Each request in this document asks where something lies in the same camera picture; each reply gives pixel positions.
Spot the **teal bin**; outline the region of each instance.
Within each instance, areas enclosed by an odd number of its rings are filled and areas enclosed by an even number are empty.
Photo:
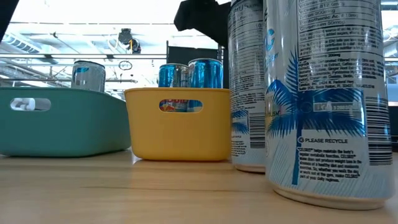
[[[16,111],[14,98],[48,99],[47,111]],[[130,147],[126,103],[69,88],[0,88],[0,154],[83,157]]]

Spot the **wood grain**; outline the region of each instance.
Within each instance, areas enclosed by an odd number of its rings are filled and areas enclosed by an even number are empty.
[[[398,154],[394,155],[398,186]],[[352,212],[278,196],[224,163],[0,158],[0,223],[398,223],[398,196]]]

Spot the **yellow bin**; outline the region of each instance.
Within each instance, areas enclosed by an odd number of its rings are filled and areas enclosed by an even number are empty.
[[[135,88],[126,90],[133,153],[142,159],[222,161],[231,151],[229,90]],[[162,100],[199,100],[199,112],[163,112]]]

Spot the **blue palm tree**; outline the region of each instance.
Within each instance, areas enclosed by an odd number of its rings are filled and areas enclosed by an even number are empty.
[[[359,90],[324,89],[299,91],[299,62],[297,51],[291,53],[290,63],[285,75],[284,85],[280,80],[274,80],[268,87],[266,94],[271,94],[267,101],[284,108],[283,114],[273,117],[267,125],[269,138],[284,137],[293,129],[297,130],[296,139],[302,136],[303,129],[326,131],[331,136],[344,133],[350,136],[364,136],[363,119],[355,118],[346,111],[314,111],[314,103],[327,102],[363,102],[363,93]],[[302,142],[296,141],[296,147]],[[295,152],[292,184],[297,185],[299,178],[299,152]]]
[[[247,110],[239,110],[231,113],[231,118],[236,119],[236,118],[246,118],[248,117],[248,111]],[[231,125],[232,131],[236,133],[241,133],[241,134],[249,134],[249,127],[247,123],[242,123],[242,122],[232,122]]]

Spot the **energy drink can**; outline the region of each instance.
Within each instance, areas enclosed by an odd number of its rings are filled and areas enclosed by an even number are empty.
[[[394,194],[381,2],[267,1],[267,178],[350,210]]]
[[[188,87],[188,66],[168,63],[160,66],[159,87]],[[187,112],[188,100],[165,99],[159,103],[164,112]]]
[[[159,68],[158,87],[188,87],[188,66],[167,63]]]
[[[72,88],[105,92],[105,66],[79,60],[73,64]]]
[[[239,170],[265,172],[263,4],[235,1],[229,13],[229,89],[232,162]]]
[[[223,64],[212,58],[198,58],[188,64],[190,88],[222,88]],[[189,100],[188,112],[200,111],[202,103],[198,100]]]

